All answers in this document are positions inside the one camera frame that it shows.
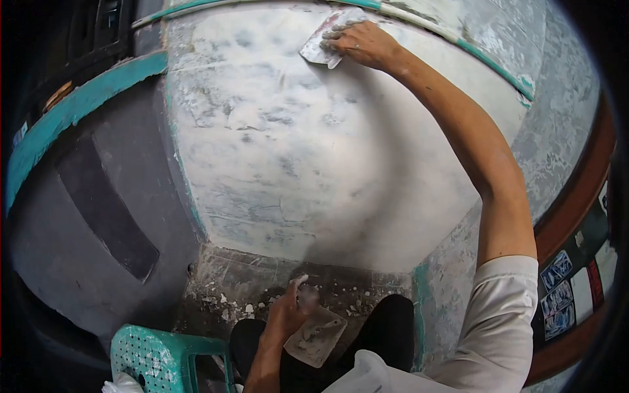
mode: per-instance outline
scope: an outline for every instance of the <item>knee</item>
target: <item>knee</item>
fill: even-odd
[[[243,319],[231,330],[230,339],[241,336],[260,336],[266,327],[266,322],[259,319]]]
[[[413,313],[413,302],[399,294],[388,295],[378,305],[383,305],[390,310],[402,313]]]

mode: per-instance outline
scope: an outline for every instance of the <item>person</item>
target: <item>person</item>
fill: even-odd
[[[489,115],[469,96],[370,21],[327,33],[322,47],[381,70],[428,108],[482,199],[477,268],[458,347],[424,374],[413,364],[413,305],[385,297],[331,367],[315,369],[283,351],[307,315],[296,283],[269,321],[240,321],[230,346],[245,393],[519,392],[531,365],[537,249],[524,177]]]

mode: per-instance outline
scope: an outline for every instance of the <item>teal painted trim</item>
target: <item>teal painted trim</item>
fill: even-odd
[[[105,101],[151,75],[163,74],[168,68],[165,51],[138,57],[117,65],[77,87],[44,114],[26,133],[9,158],[4,213],[8,214],[15,197],[31,169],[57,137],[71,125],[93,112]]]
[[[191,8],[195,8],[195,7],[199,7],[199,6],[204,6],[206,4],[212,4],[212,3],[223,3],[225,2],[226,4],[236,4],[236,3],[254,3],[257,0],[235,0],[235,1],[230,1],[230,0],[193,0],[189,3],[185,3],[185,4],[180,4],[178,6],[174,6],[171,8],[167,8],[167,9],[163,9],[161,11],[157,11],[154,14],[145,16],[144,18],[138,19],[135,22],[133,22],[131,24],[132,28],[139,28],[145,25],[148,25],[149,23],[153,23],[154,21],[164,18],[165,16],[174,14],[174,13],[178,13],[181,11],[185,11],[187,9],[191,9]],[[379,11],[380,10],[380,6],[382,5],[382,3],[380,3],[379,1],[374,1],[374,0],[327,0],[330,3],[344,3],[344,4],[351,4],[353,6],[358,6],[358,7],[363,7],[363,8],[369,8],[369,9],[373,9],[375,11]]]
[[[331,3],[345,3],[345,4],[351,4],[352,6],[375,9],[376,11],[379,11],[380,6],[382,6],[382,3],[380,3],[379,1],[373,1],[373,0],[329,0],[329,1]]]
[[[519,90],[529,101],[533,101],[533,85],[530,82],[527,82],[524,78],[522,81],[516,79],[513,75],[509,74],[504,68],[500,67],[495,61],[491,60],[487,55],[481,52],[480,49],[476,48],[469,42],[459,38],[457,40],[457,45],[461,48],[465,49],[469,53],[473,54],[476,58],[478,58],[483,63],[487,64],[490,68],[496,71],[501,77],[505,78],[509,81],[510,84],[513,85],[516,89]]]
[[[413,362],[413,372],[420,372],[422,359],[424,356],[424,317],[421,307],[430,298],[430,287],[428,279],[428,264],[424,263],[413,269],[411,278],[413,281],[413,308],[415,314],[415,340],[417,342],[417,356]]]
[[[147,25],[153,21],[163,18],[164,16],[168,16],[170,14],[178,13],[179,11],[183,11],[185,9],[194,8],[198,6],[204,6],[205,4],[219,3],[225,0],[194,0],[189,3],[180,4],[178,6],[174,6],[171,8],[163,9],[161,11],[157,11],[154,14],[145,16],[142,19],[138,19],[133,22],[133,25]]]
[[[192,217],[199,225],[199,229],[202,233],[200,235],[203,236],[205,241],[209,241],[208,229],[205,227],[201,216],[199,215],[199,211],[197,210],[196,202],[192,196],[192,188],[190,187],[190,179],[186,176],[186,169],[184,167],[184,162],[181,160],[181,154],[179,154],[179,140],[177,138],[177,125],[172,120],[171,113],[172,111],[172,95],[170,94],[170,84],[168,78],[166,78],[166,107],[168,109],[168,123],[170,124],[170,137],[172,138],[173,149],[175,150],[175,155],[177,156],[177,163],[179,164],[179,170],[181,171],[181,175],[184,179],[184,183],[186,184],[186,196],[188,198],[188,205],[190,206],[190,212],[192,213]]]

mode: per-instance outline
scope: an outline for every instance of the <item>scraper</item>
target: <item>scraper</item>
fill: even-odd
[[[334,11],[308,38],[299,54],[311,63],[327,64],[330,70],[333,69],[341,62],[343,55],[334,50],[324,50],[320,47],[323,34],[326,31],[332,31],[332,26],[344,25],[347,21],[363,20],[367,20],[367,15],[362,8],[348,7]]]

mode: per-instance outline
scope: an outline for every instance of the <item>green plastic stool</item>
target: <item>green plastic stool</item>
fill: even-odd
[[[233,392],[229,346],[218,338],[180,335],[126,324],[111,340],[111,374],[126,372],[145,393],[199,393],[194,358],[217,355],[225,364],[225,387]]]

